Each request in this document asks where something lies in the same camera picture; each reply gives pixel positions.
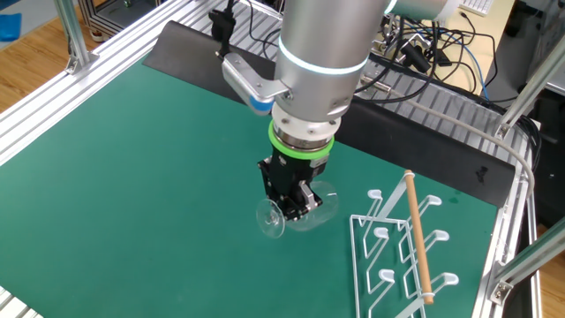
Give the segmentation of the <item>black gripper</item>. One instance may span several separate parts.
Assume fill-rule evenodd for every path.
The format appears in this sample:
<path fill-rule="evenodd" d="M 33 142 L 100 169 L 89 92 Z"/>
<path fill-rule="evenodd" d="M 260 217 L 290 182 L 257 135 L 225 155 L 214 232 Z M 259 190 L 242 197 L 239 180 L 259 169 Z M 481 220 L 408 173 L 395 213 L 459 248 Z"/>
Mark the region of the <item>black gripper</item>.
<path fill-rule="evenodd" d="M 297 159 L 273 148 L 271 157 L 258 162 L 266 196 L 288 220 L 315 218 L 322 200 L 311 183 L 325 170 L 328 158 Z"/>

